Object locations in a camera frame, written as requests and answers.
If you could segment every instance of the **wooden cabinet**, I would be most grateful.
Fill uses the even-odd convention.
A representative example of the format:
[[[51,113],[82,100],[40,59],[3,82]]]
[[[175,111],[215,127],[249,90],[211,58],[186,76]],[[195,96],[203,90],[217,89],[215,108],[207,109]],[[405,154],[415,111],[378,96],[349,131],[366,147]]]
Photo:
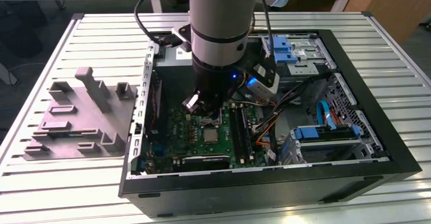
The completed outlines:
[[[431,13],[431,0],[350,0],[345,11],[370,11],[402,44]]]

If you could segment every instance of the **blue led light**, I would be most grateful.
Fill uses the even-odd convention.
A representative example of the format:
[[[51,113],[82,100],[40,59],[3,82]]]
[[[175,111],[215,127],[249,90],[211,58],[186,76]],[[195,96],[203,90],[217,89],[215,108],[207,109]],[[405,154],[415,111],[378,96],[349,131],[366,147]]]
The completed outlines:
[[[251,78],[251,80],[249,81],[247,85],[253,85],[257,82],[257,78]]]

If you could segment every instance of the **expansion slot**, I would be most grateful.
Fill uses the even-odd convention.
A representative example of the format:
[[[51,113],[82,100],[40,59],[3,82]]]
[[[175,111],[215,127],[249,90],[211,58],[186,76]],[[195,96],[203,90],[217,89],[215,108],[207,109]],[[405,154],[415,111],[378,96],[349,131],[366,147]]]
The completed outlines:
[[[233,142],[234,142],[234,150],[235,150],[235,160],[238,163],[245,163],[245,152],[243,152],[243,142],[241,139],[241,129],[237,118],[237,108],[235,106],[230,109],[230,119],[231,119],[231,134],[233,134]]]
[[[249,153],[249,159],[254,160],[254,150],[251,148],[251,142],[250,142],[250,130],[249,130],[249,125],[247,125],[247,118],[246,118],[246,113],[245,109],[242,108],[239,112],[239,117],[242,117],[242,135],[243,135],[243,142],[245,142],[245,151]]]
[[[242,107],[233,105],[230,109],[231,132],[235,149],[235,158],[238,163],[245,163],[245,160],[254,160],[253,147],[250,142],[250,133],[247,119]]]

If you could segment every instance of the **aluminum table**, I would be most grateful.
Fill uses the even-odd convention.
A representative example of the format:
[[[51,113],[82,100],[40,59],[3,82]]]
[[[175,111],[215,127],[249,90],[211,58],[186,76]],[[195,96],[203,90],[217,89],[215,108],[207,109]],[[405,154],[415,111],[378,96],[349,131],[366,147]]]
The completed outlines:
[[[47,110],[54,80],[77,86],[77,67],[107,85],[141,82],[149,38],[133,14],[72,19],[0,146],[0,223],[395,223],[431,222],[431,81],[374,17],[362,13],[273,13],[279,29],[331,29],[423,172],[346,203],[150,219],[118,197],[123,158],[26,161],[23,150]],[[142,14],[170,31],[187,14]],[[257,14],[265,29],[265,16]]]

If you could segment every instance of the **ram slot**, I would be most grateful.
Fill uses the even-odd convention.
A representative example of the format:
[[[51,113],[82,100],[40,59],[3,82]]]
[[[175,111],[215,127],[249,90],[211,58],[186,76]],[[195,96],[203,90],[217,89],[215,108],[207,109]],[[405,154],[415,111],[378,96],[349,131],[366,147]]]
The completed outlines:
[[[235,150],[235,160],[238,163],[245,163],[245,146],[241,137],[241,122],[238,121],[238,110],[237,107],[233,106],[230,108],[230,120],[231,120],[231,136],[234,142],[234,150]]]
[[[249,124],[247,124],[247,117],[246,117],[246,113],[245,113],[245,109],[242,108],[242,110],[238,110],[239,113],[239,117],[242,118],[242,139],[243,139],[243,145],[245,145],[245,152],[247,153],[249,156],[249,160],[253,161],[254,160],[254,150],[251,148],[251,142],[250,142],[250,130],[249,130]]]

